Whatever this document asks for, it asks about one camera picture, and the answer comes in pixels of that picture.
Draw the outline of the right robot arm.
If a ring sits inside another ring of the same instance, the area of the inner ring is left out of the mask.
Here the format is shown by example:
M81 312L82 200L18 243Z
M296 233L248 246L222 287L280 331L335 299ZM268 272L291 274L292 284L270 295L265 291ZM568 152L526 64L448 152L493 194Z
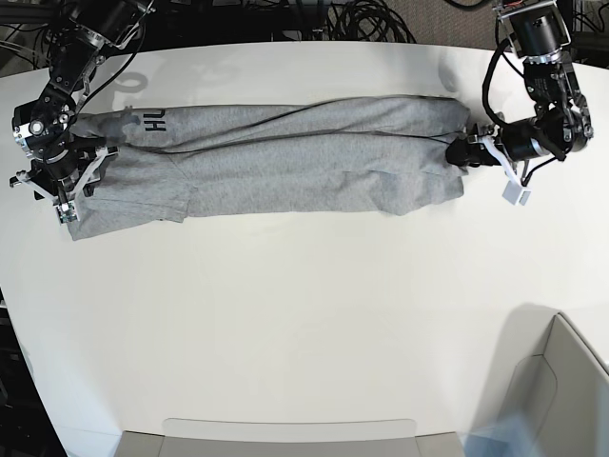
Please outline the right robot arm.
M104 140L76 140L70 129L91 98L90 82L113 50L145 33L153 1L68 1L50 23L49 80L37 99L14 110L15 143L31 170L10 178L39 198L66 206L107 160Z

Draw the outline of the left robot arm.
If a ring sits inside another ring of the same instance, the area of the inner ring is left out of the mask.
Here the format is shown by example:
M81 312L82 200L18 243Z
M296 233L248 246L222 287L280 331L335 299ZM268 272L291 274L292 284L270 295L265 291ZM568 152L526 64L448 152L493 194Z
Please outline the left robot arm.
M515 184L526 188L534 173L594 137L591 114L567 47L568 31L555 1L495 1L496 49L482 81L482 107L491 124L475 126L455 140L445 157L460 168L500 166ZM490 104L495 70L505 52L521 60L522 78L535 115L507 122Z

